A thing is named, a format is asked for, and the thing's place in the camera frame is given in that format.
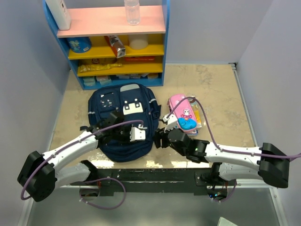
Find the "pink cartoon pencil case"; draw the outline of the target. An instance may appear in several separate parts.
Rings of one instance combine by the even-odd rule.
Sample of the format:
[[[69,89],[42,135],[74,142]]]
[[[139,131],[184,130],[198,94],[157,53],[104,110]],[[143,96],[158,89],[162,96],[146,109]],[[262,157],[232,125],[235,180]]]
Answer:
[[[168,100],[170,111],[175,109],[175,106],[182,100],[185,99],[184,94],[173,95]],[[173,111],[178,121],[178,126],[185,132],[190,132],[197,128],[197,119],[192,110],[188,99],[183,100],[180,105]]]

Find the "navy blue student backpack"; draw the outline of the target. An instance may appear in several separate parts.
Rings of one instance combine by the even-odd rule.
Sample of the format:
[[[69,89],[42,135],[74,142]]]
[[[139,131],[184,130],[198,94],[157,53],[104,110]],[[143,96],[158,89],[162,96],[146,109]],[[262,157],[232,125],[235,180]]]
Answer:
[[[114,162],[134,161],[150,152],[160,112],[153,91],[137,83],[100,88],[88,101],[90,125],[108,128],[96,136],[98,147]]]

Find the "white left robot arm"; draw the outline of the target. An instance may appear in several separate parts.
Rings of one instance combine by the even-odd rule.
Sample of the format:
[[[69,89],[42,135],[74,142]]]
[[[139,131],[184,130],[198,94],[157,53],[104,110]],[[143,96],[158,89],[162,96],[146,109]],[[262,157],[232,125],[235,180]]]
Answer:
[[[68,164],[109,142],[115,135],[121,135],[128,142],[136,141],[134,134],[143,124],[142,120],[126,121],[123,113],[113,111],[107,119],[82,127],[82,133],[68,143],[44,153],[30,153],[17,177],[22,186],[21,200],[32,198],[40,202],[55,189],[75,182],[94,184],[98,170],[90,161],[83,160],[73,167]]]

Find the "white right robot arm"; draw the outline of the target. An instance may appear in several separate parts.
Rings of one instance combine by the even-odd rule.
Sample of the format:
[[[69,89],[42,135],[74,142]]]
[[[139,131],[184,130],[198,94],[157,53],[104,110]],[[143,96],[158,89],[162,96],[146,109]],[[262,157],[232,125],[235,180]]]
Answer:
[[[194,163],[212,163],[209,181],[220,185],[236,179],[257,179],[277,188],[287,188],[290,158],[270,143],[260,147],[234,147],[188,137],[181,129],[158,129],[157,148],[170,147]]]

